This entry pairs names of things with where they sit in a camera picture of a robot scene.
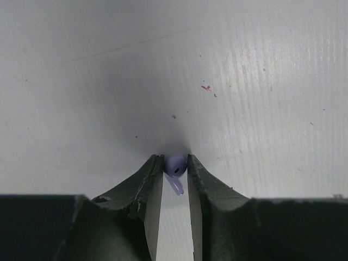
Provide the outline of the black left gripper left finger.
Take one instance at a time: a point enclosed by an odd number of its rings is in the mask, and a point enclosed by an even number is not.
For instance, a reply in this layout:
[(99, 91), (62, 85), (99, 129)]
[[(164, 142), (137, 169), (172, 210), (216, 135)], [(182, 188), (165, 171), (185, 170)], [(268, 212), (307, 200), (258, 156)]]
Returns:
[(155, 260), (164, 156), (107, 192), (2, 195), (1, 260)]

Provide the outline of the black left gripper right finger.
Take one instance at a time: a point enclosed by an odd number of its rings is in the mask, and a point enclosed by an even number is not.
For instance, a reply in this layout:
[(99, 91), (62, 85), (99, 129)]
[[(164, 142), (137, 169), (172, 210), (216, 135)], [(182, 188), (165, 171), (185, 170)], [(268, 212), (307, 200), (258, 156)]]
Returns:
[(194, 260), (347, 260), (347, 199), (248, 198), (187, 164)]

